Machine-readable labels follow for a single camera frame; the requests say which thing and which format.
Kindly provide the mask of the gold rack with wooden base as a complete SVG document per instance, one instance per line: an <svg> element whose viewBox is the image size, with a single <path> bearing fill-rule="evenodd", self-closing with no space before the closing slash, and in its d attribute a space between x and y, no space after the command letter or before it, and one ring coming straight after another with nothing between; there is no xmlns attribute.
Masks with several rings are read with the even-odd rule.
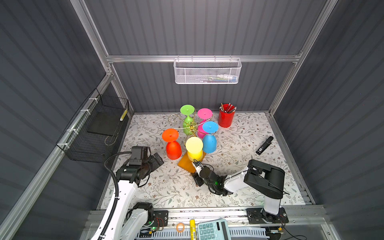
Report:
<svg viewBox="0 0 384 240"><path fill-rule="evenodd" d="M187 136L186 140L184 141L185 146L186 146L186 141L191 137L193 137L193 136ZM181 158L181 160L178 163L178 166L181 167L182 169L190 172L191 174L194 174L196 172L196 169L193 166L193 162L188 158L187 153Z"/></svg>

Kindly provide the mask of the pink wine glass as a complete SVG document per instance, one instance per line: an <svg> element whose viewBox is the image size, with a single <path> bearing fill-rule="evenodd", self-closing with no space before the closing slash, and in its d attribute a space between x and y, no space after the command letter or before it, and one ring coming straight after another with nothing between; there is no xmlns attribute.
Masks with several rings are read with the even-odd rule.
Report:
<svg viewBox="0 0 384 240"><path fill-rule="evenodd" d="M207 134L204 130L203 130L203 124L209 120L212 119L213 117L213 112L210 110L210 109L207 109L207 108L203 108L203 109L200 109L198 111L198 117L202 120L199 124L198 124L198 137L200 139L203 139L205 137L205 135Z"/></svg>

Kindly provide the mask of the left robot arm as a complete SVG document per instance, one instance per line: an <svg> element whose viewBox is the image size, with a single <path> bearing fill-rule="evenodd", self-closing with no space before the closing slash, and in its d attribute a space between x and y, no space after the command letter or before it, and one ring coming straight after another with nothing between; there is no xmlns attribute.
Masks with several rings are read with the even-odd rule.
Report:
<svg viewBox="0 0 384 240"><path fill-rule="evenodd" d="M109 160L119 155L130 158L116 171L108 166ZM96 230L93 240L134 240L144 226L154 220L154 207L151 203L137 203L129 210L137 190L144 185L140 182L164 164L158 153L152 154L150 147L134 146L130 151L111 155L104 161L104 167L112 177L114 194Z"/></svg>

